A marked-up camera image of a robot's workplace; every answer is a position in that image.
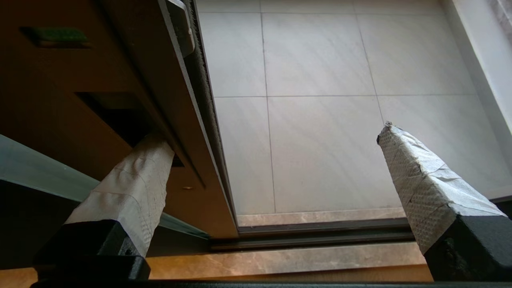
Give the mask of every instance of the tile floor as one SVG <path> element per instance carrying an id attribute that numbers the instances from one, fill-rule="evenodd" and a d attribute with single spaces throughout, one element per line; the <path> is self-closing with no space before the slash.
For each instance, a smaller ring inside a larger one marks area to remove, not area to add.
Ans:
<path id="1" fill-rule="evenodd" d="M 400 207 L 375 139 L 409 131 L 511 185 L 437 0 L 198 0 L 237 214 Z"/>

